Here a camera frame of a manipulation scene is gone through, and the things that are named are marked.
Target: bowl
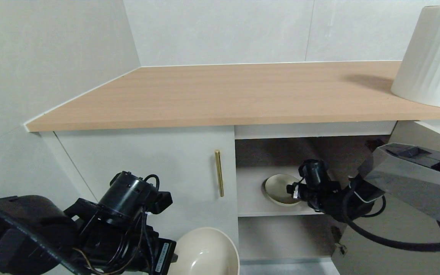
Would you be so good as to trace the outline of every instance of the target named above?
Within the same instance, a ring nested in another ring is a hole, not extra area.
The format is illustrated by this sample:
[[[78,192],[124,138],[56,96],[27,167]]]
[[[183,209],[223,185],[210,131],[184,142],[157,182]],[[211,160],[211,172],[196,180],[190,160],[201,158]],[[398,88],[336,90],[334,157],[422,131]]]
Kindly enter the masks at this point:
[[[234,242],[216,228],[198,228],[182,236],[175,249],[178,261],[168,275],[239,275],[239,252]]]
[[[286,192],[286,186],[298,181],[299,180],[294,176],[277,174],[269,177],[262,186],[269,200],[277,205],[292,207],[301,203],[301,201],[292,198],[291,195]]]

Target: white wall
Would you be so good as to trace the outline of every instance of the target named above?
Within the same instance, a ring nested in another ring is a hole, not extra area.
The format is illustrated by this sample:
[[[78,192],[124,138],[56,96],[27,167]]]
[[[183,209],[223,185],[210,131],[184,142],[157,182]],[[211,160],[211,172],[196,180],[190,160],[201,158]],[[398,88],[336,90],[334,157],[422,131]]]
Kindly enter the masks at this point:
[[[22,124],[138,67],[121,1],[0,1],[0,197],[89,198]]]
[[[401,60],[440,0],[124,0],[142,66]]]

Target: robotic arm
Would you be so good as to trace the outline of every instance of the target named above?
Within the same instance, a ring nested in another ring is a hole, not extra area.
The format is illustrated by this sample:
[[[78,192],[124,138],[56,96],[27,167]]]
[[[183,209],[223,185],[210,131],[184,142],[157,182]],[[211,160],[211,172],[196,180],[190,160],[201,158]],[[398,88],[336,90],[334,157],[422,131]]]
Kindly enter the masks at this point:
[[[160,214],[172,203],[156,175],[125,171],[97,204],[78,199],[65,211],[42,196],[1,198],[0,272],[40,275],[61,263],[80,275],[165,275],[176,242],[159,238],[146,220],[147,212]]]
[[[359,174],[350,179],[349,186],[341,189],[337,181],[329,179],[323,161],[306,160],[299,173],[307,184],[301,181],[293,183],[286,187],[286,191],[293,198],[347,223],[354,231],[379,244],[409,251],[440,251],[440,243],[388,240],[365,231],[353,222],[359,217],[368,217],[374,201],[385,192],[440,221],[440,152],[390,143],[376,148],[358,170]]]

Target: lamp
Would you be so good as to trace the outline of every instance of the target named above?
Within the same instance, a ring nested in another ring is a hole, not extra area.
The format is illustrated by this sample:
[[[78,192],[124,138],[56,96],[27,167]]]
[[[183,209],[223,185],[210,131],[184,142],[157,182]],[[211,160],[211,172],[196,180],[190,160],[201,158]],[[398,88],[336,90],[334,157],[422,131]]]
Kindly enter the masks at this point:
[[[440,6],[422,9],[391,92],[440,107]]]

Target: gold door handle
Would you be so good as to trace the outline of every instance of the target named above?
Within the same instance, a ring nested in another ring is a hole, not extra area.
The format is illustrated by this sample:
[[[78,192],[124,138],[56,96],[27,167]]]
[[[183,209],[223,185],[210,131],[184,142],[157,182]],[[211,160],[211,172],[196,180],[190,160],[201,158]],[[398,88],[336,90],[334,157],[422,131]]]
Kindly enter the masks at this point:
[[[218,186],[220,188],[220,197],[223,197],[223,176],[222,162],[220,162],[220,150],[215,150],[215,161],[217,162]]]

